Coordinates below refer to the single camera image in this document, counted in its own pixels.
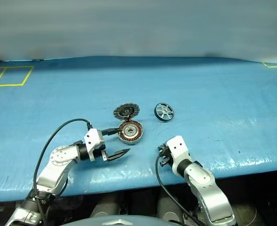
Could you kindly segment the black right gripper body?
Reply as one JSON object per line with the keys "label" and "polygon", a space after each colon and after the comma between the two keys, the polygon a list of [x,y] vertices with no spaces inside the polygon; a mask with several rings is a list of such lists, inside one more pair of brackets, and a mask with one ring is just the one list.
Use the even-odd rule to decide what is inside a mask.
{"label": "black right gripper body", "polygon": [[165,166],[165,165],[172,166],[174,161],[171,155],[171,151],[167,146],[167,144],[160,145],[158,147],[158,151],[159,151],[158,157],[159,157],[160,166]]}

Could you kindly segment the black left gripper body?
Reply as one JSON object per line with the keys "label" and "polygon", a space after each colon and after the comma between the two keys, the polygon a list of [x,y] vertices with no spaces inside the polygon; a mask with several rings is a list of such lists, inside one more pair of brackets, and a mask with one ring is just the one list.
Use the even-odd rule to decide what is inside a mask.
{"label": "black left gripper body", "polygon": [[102,157],[103,161],[108,161],[104,136],[108,134],[107,130],[97,130],[96,143],[94,145],[93,155],[95,158]]}

